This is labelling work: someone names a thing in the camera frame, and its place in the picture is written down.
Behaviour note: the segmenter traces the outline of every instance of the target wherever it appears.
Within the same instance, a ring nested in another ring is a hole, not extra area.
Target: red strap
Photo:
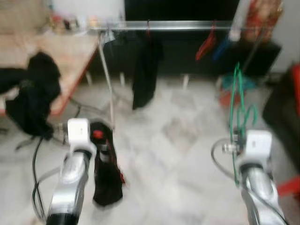
[[[297,113],[298,115],[300,115],[300,64],[292,68],[292,75],[294,78],[294,85],[295,85]]]
[[[300,176],[281,184],[277,187],[278,195],[285,196],[288,194],[300,193]]]

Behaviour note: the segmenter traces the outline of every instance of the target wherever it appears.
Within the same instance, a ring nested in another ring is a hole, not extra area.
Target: black cable
[[[37,204],[36,204],[36,192],[38,190],[38,187],[40,185],[40,183],[44,180],[46,180],[47,178],[57,174],[60,171],[60,167],[56,167],[54,169],[52,169],[51,171],[46,172],[44,175],[41,176],[41,178],[38,180],[38,182],[34,185],[33,191],[32,191],[32,205],[33,205],[33,209],[34,212],[36,214],[36,216],[38,217],[38,219],[42,222],[42,223],[46,223],[46,219],[42,217],[42,215],[40,214]]]
[[[213,162],[215,163],[215,165],[217,166],[217,168],[223,172],[228,178],[232,179],[233,181],[235,181],[234,179],[234,175],[232,173],[230,173],[229,171],[227,171],[220,163],[217,162],[217,160],[215,159],[215,150],[216,147],[218,145],[220,145],[220,143],[224,143],[224,142],[228,142],[230,141],[229,139],[221,139],[217,142],[215,142],[211,148],[210,151],[210,155],[211,158],[213,160]],[[271,209],[276,215],[278,215],[282,221],[286,224],[289,225],[289,223],[286,221],[286,219],[283,218],[283,216],[278,212],[277,209],[275,209],[273,206],[271,206],[269,203],[267,203],[264,199],[262,199],[255,191],[249,189],[245,184],[241,185],[243,189],[245,189],[246,191],[248,191],[249,193],[251,193],[252,195],[254,195],[261,203],[263,203],[265,206],[267,206],[269,209]]]
[[[37,159],[38,149],[41,146],[42,141],[43,141],[43,138],[41,137],[38,141],[37,147],[33,153],[33,158],[32,158],[32,173],[33,173],[34,185],[36,185],[37,181],[38,181],[37,172],[36,172],[36,159]],[[40,204],[42,218],[45,219],[45,211],[44,211],[44,206],[42,203],[41,194],[40,194],[39,189],[37,189],[37,198],[38,198],[38,201]]]

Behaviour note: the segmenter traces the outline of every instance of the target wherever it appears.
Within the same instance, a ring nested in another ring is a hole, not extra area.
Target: white wall
[[[284,0],[284,6],[273,32],[273,40],[282,45],[273,72],[285,72],[292,62],[300,61],[300,0]]]
[[[52,0],[54,10],[65,16],[97,16],[104,20],[125,18],[124,0]]]

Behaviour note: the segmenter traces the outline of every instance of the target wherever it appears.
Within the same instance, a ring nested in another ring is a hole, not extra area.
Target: clothes rack
[[[232,21],[110,21],[102,22],[99,21],[95,26],[90,27],[91,31],[95,31],[98,34],[99,39],[99,54],[101,58],[101,63],[104,69],[105,78],[107,81],[108,89],[110,92],[110,119],[111,125],[114,129],[114,108],[113,108],[113,87],[111,84],[111,79],[105,60],[105,54],[103,51],[104,46],[104,35],[109,31],[205,31],[211,30],[230,31],[231,29],[241,31],[241,30],[254,30],[257,27],[236,27]],[[255,53],[262,41],[264,31],[273,29],[273,27],[262,27],[263,31],[259,37],[255,40],[250,54],[246,59],[246,63],[243,67],[243,72],[248,68],[250,62],[252,61]]]

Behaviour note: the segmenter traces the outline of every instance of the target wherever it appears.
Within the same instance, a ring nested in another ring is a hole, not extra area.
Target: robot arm
[[[52,197],[47,225],[78,224],[90,158],[91,153],[88,150],[76,150],[65,160]]]
[[[249,130],[236,159],[250,225],[286,225],[275,183],[268,174],[271,142],[270,132]]]
[[[283,212],[278,204],[278,194],[274,182],[259,166],[242,170],[242,198],[248,210],[250,225],[285,225],[285,222],[261,199],[272,206],[282,217]]]
[[[90,124],[87,119],[68,121],[68,140],[71,151],[63,163],[50,204],[47,225],[78,224],[90,159],[97,152],[96,146],[90,141]]]

